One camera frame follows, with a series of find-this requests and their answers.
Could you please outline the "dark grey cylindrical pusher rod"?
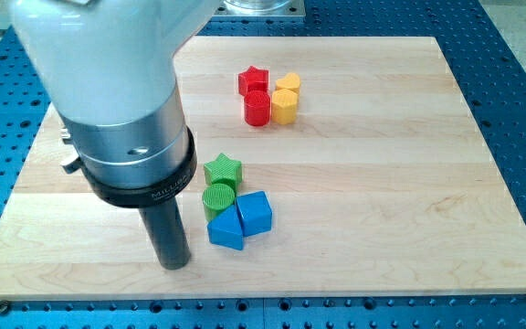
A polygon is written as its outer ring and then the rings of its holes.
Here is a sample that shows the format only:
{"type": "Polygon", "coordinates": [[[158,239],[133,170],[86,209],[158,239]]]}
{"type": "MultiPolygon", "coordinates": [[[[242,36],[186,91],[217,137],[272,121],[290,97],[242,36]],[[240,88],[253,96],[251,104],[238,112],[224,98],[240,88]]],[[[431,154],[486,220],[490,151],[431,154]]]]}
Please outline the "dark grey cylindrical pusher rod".
{"type": "Polygon", "coordinates": [[[143,207],[140,214],[159,263],[167,270],[184,267],[191,251],[177,201],[172,198],[156,206],[143,207]]]}

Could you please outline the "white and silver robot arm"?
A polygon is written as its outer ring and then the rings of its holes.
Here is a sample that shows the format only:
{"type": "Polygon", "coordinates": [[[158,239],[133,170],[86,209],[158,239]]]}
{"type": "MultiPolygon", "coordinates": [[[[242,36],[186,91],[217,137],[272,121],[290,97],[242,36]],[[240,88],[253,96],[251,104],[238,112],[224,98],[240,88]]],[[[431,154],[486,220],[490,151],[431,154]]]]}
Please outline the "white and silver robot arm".
{"type": "Polygon", "coordinates": [[[136,208],[168,270],[191,257],[176,196],[196,170],[174,55],[211,18],[210,0],[17,0],[13,28],[94,193],[136,208]]]}

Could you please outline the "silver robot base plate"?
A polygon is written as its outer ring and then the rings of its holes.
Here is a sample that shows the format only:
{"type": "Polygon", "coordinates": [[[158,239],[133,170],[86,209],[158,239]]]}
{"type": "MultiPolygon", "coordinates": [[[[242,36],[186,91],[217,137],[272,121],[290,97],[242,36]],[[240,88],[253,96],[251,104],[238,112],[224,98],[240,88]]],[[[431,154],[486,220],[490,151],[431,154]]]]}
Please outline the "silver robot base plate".
{"type": "Polygon", "coordinates": [[[223,0],[213,21],[302,21],[306,16],[304,0],[223,0]]]}

